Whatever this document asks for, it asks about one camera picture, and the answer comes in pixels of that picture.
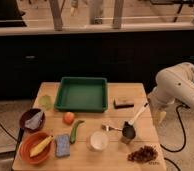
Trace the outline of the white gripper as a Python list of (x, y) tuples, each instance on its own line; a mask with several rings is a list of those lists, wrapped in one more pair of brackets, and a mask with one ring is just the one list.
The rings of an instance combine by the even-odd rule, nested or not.
[(166, 117), (165, 108), (166, 108), (165, 105), (153, 105), (151, 107), (154, 125), (161, 124), (164, 118)]

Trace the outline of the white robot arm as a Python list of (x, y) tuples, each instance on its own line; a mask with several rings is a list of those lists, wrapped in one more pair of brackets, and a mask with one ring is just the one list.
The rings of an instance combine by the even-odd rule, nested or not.
[(153, 124), (159, 125), (166, 116), (165, 108), (176, 99), (194, 110), (194, 65), (183, 62), (160, 70), (156, 86), (148, 94)]

